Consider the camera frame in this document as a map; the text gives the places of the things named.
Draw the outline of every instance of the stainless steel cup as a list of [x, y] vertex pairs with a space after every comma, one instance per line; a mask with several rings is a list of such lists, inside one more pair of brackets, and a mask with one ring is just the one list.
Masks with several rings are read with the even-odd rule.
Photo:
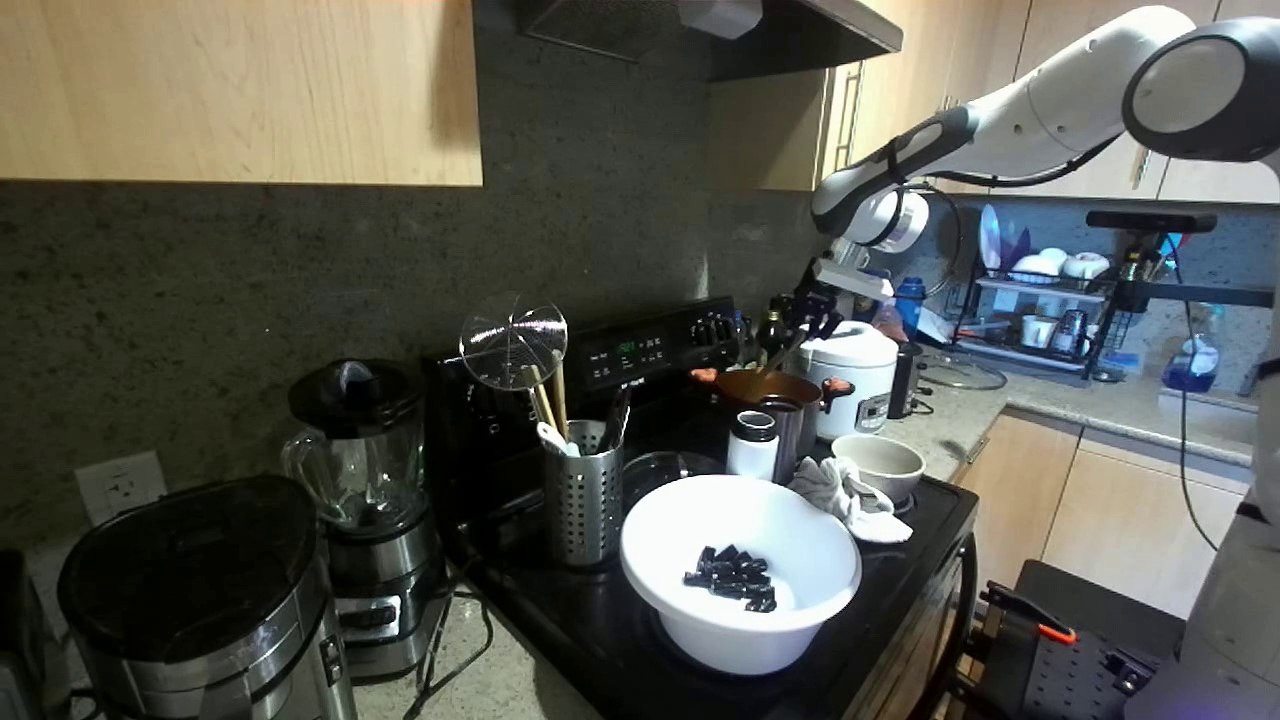
[[550, 462], [550, 539], [551, 558], [569, 568], [605, 562], [617, 553], [624, 522], [620, 448], [600, 448], [600, 418], [569, 418], [569, 441], [579, 456], [545, 448]]

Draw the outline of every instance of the kitchen counter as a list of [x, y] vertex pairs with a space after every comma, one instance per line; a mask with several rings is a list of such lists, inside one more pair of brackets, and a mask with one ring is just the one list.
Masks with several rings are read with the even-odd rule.
[[[1182, 399], [1160, 392], [1157, 381], [1133, 374], [1123, 383], [1063, 383], [1040, 374], [1007, 374], [998, 392], [938, 387], [928, 395], [932, 417], [887, 418], [881, 433], [925, 451], [925, 471], [953, 479], [970, 456], [986, 442], [986, 433], [1005, 408], [1045, 411], [1078, 418], [1083, 426], [1103, 426], [1153, 442], [1178, 442]], [[1236, 399], [1191, 399], [1187, 408], [1187, 448], [1211, 460], [1249, 462], [1254, 456], [1254, 408]], [[594, 715], [579, 694], [535, 668], [524, 644], [492, 620], [492, 648], [460, 673], [440, 694], [426, 705], [426, 715], [506, 715], [506, 720], [545, 720], [545, 715]], [[483, 640], [483, 617], [478, 600], [458, 600], [445, 644], [440, 673], [452, 673]], [[404, 715], [412, 705], [412, 676], [358, 687], [359, 715], [383, 720]]]

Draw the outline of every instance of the wooden cabinet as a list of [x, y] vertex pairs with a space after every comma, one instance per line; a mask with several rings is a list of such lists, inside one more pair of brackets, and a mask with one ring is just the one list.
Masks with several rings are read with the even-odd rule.
[[[1032, 0], [1026, 46], [1017, 59], [1017, 77], [1045, 63], [1053, 50], [1089, 35], [1093, 26], [1141, 9], [1146, 0]], [[1169, 9], [1187, 11], [1197, 24], [1211, 20], [1218, 0], [1169, 0]], [[1083, 201], [1157, 201], [1160, 180], [1169, 171], [1169, 156], [1141, 148], [1129, 131], [1103, 148], [1079, 171], [1069, 171], [1053, 184], [1032, 189], [1001, 189], [1001, 197], [1083, 197]]]
[[1078, 423], [1019, 411], [1005, 411], [987, 426], [986, 448], [964, 471], [964, 487], [979, 496], [971, 528], [979, 586], [987, 581], [1012, 586], [1026, 558], [1045, 557], [1078, 434]]
[[0, 176], [480, 184], [474, 0], [8, 0]]
[[[1225, 14], [1280, 14], [1277, 0], [1219, 0]], [[1197, 201], [1197, 205], [1280, 205], [1280, 180], [1263, 163], [1207, 163], [1207, 158], [1171, 158], [1160, 184], [1160, 201]]]
[[[1243, 487], [1243, 467], [1202, 456], [1187, 460], [1187, 496], [1218, 542]], [[1187, 617], [1211, 547], [1183, 509], [1178, 451], [1083, 433], [1045, 558], [1171, 617]]]
[[1012, 77], [1029, 0], [870, 0], [905, 46], [864, 63], [711, 84], [707, 158], [721, 189], [812, 192], [932, 112]]

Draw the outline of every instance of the range hood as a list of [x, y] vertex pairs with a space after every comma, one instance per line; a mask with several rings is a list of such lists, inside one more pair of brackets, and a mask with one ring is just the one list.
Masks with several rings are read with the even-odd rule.
[[[678, 0], [516, 0], [519, 26], [540, 38], [640, 59]], [[741, 38], [706, 35], [715, 78], [852, 63], [902, 50], [905, 32], [859, 0], [765, 0], [765, 14]]]

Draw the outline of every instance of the robotic arm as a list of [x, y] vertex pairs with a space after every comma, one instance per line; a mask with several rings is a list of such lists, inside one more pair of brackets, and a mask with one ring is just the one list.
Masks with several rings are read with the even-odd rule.
[[[1036, 184], [1093, 158], [1123, 128], [1182, 158], [1263, 158], [1280, 176], [1280, 20], [1191, 26], [1129, 11], [1026, 78], [950, 109], [819, 180], [817, 228], [881, 242], [913, 176]], [[1280, 310], [1262, 364], [1254, 490], [1202, 586], [1182, 660], [1123, 715], [1280, 715]]]

